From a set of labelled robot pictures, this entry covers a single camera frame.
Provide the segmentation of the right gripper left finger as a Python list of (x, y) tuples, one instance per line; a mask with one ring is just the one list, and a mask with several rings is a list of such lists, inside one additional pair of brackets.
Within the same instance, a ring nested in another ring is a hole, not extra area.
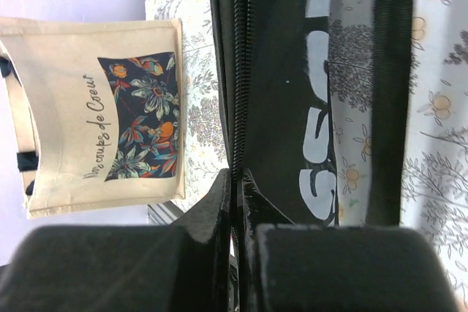
[(230, 172), (169, 225), (41, 227), (1, 273), (3, 311), (226, 311)]

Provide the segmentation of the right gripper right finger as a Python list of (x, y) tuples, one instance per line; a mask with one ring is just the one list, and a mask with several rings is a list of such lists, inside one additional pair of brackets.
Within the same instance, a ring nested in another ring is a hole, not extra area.
[(294, 224), (237, 184), (242, 311), (458, 311), (437, 255), (401, 227)]

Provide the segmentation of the beige canvas tote bag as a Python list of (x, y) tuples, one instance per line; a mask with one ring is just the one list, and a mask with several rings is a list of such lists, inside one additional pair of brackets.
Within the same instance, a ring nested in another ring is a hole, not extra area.
[(178, 19), (1, 19), (29, 218), (185, 197)]

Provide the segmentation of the black racket cover bag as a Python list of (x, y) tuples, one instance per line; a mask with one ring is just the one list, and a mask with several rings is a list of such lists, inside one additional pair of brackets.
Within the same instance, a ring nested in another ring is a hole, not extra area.
[(371, 189), (365, 223), (400, 222), (412, 0), (373, 0), (369, 34), (345, 42), (333, 0), (211, 0), (220, 114), (236, 229), (339, 222), (331, 84), (338, 54), (370, 60)]

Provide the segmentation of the floral table mat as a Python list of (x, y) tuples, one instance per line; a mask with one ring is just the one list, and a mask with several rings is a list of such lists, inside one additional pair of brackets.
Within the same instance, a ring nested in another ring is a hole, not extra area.
[[(145, 0), (149, 19), (184, 24), (188, 210), (227, 163), (209, 0)], [(339, 222), (363, 224), (369, 203), (372, 0), (331, 0), (331, 104)], [(415, 0), (401, 223), (436, 249), (457, 299), (467, 303), (467, 0)]]

